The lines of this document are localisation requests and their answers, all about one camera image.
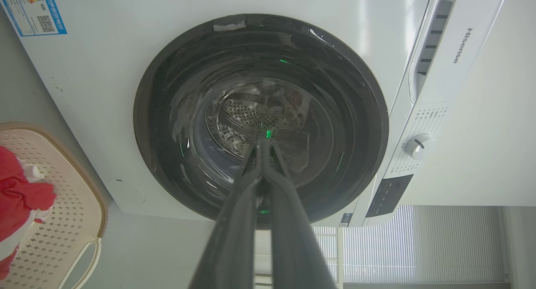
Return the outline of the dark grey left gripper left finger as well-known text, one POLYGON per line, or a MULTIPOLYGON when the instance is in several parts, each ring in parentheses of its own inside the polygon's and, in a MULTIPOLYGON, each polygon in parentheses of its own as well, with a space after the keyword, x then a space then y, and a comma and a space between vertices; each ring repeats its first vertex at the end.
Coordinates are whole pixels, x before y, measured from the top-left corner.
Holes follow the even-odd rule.
POLYGON ((253 289, 260 142, 242 162, 188 289, 253 289))

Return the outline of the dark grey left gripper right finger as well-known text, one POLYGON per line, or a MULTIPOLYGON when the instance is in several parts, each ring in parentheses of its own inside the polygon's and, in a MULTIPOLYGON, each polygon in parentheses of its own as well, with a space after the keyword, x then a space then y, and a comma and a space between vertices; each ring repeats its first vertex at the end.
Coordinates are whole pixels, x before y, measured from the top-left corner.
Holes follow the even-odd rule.
POLYGON ((261 174, 271 215, 273 289, 336 289, 283 156, 272 139, 261 141, 261 174))

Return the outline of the cream perforated laundry basket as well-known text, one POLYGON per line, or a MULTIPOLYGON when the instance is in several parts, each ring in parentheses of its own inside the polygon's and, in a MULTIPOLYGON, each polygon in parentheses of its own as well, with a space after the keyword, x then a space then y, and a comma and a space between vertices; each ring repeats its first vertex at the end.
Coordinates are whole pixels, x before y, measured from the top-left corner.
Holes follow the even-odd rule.
POLYGON ((92 259, 71 289, 83 289, 102 251, 107 205, 77 158, 47 130, 25 122, 0 124, 0 145, 30 165, 42 182, 52 184, 56 199, 42 224, 28 222, 19 250, 0 289, 67 289, 75 266, 90 247, 92 259))

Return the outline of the dark round washing machine door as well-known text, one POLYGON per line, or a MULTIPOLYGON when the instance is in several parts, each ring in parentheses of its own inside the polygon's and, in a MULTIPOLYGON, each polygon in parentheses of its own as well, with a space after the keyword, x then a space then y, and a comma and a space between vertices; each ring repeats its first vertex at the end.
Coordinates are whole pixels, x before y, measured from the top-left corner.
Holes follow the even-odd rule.
POLYGON ((211 220, 267 132, 310 222, 365 190, 389 136, 387 105, 365 62, 325 30, 269 14, 217 18, 174 39, 142 77, 133 116, 155 179, 211 220), (238 21, 247 27, 213 30, 238 21))

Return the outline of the white vertical window blinds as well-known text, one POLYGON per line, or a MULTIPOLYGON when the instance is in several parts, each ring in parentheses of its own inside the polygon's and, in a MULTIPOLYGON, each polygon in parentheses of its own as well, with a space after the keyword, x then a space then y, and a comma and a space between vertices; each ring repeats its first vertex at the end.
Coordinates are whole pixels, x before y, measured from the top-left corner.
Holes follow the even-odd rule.
POLYGON ((314 227, 345 283, 508 283, 503 214, 494 206, 400 206, 367 227, 314 227))

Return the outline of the white washing machine dial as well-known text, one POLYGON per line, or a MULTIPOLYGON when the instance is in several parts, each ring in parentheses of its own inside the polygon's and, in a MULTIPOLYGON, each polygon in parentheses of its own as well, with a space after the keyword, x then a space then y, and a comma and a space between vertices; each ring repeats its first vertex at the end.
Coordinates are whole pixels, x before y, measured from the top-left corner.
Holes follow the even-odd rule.
POLYGON ((427 133, 420 133, 410 138, 405 144, 404 151, 414 160, 422 160, 436 147, 436 140, 427 133))

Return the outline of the white Hisense washing machine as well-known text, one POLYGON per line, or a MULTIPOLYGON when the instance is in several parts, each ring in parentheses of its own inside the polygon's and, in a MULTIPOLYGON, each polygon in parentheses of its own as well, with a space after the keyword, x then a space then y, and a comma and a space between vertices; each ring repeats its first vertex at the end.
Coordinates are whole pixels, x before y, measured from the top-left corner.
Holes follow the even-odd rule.
POLYGON ((239 14, 312 24, 368 66, 389 115, 387 149, 365 190, 314 226, 360 227, 394 215, 423 160, 405 144, 437 139, 504 0, 55 0, 66 35, 19 37, 57 108, 122 211, 195 219, 155 179, 134 132, 140 81, 186 31, 239 14))

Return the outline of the grey tape strip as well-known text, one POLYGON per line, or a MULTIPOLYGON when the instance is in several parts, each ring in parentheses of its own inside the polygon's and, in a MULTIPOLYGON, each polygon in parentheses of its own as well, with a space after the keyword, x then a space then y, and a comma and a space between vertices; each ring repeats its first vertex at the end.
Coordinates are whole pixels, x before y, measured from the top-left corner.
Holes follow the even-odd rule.
POLYGON ((213 30, 217 33, 222 33, 226 31, 233 31, 246 28, 247 24, 245 21, 238 21, 230 24, 213 24, 213 30))

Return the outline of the red and white garment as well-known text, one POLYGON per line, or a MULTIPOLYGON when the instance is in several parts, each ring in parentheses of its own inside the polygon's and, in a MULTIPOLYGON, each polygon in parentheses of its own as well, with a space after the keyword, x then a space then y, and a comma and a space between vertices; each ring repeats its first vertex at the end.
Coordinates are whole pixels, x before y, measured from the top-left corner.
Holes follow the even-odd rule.
POLYGON ((22 163, 0 146, 0 280, 8 276, 29 226, 42 223, 52 212, 54 187, 40 179, 35 165, 22 163))

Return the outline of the blue energy label sticker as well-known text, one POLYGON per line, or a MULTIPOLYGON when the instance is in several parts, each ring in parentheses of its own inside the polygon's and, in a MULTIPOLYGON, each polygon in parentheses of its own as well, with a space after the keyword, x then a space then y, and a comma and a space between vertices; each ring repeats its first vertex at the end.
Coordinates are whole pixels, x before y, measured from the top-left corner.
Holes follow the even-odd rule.
POLYGON ((66 35, 55 0, 0 0, 19 37, 66 35))

